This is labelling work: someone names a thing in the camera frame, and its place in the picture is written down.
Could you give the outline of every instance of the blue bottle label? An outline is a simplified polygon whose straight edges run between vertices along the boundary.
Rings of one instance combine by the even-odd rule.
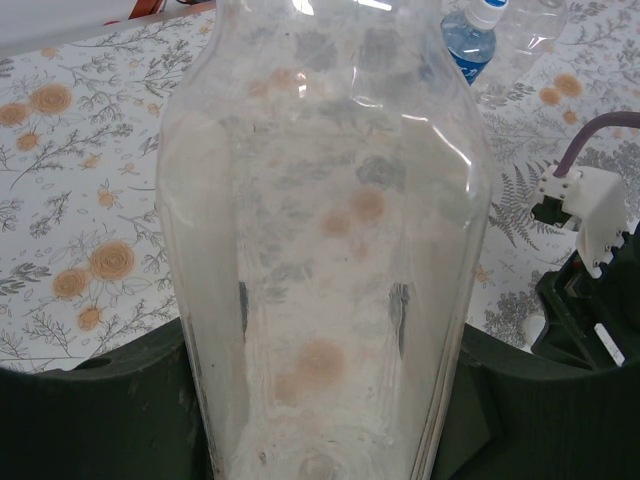
[[[471,85],[474,82],[474,80],[480,74],[480,72],[484,69],[484,67],[487,66],[487,63],[489,63],[488,61],[480,62],[480,63],[470,62],[469,60],[460,58],[451,50],[449,50],[449,53],[451,53],[451,56],[460,67],[460,70],[462,70],[462,74],[464,75],[464,78],[467,79],[467,83],[469,83],[469,85]]]

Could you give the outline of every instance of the white plastic clip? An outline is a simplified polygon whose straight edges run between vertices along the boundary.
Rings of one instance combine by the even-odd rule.
[[[549,167],[531,196],[532,206],[544,197],[562,201],[562,211],[578,225],[576,249],[593,278],[602,275],[600,264],[613,260],[612,247],[624,243],[627,229],[624,183],[617,173],[592,167],[572,167],[563,178],[553,176],[557,166]]]

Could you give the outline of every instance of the white bottle cap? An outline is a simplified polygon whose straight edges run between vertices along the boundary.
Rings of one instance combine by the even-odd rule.
[[[491,30],[506,9],[507,0],[471,0],[465,16],[471,26],[479,30]]]

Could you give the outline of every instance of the table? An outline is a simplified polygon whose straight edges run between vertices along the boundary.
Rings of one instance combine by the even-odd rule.
[[[0,60],[0,366],[70,369],[178,315],[154,208],[157,132],[214,21],[121,24]],[[529,218],[530,190],[586,121],[638,109],[639,33],[640,0],[573,2],[553,52],[482,109],[496,172],[468,321],[516,347],[540,310],[535,283],[575,238]],[[630,222],[639,133],[604,130],[579,160],[623,175]]]

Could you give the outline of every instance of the clear plastic bottle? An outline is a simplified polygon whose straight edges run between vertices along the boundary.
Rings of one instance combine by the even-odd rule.
[[[473,85],[477,102],[496,105],[517,80],[548,52],[567,23],[564,0],[510,0],[495,28],[497,48],[493,60]]]
[[[429,475],[490,155],[435,0],[219,1],[157,205],[217,480]]]
[[[452,12],[442,20],[444,43],[469,85],[493,58],[496,50],[493,27],[506,5],[506,0],[472,0],[466,9]]]

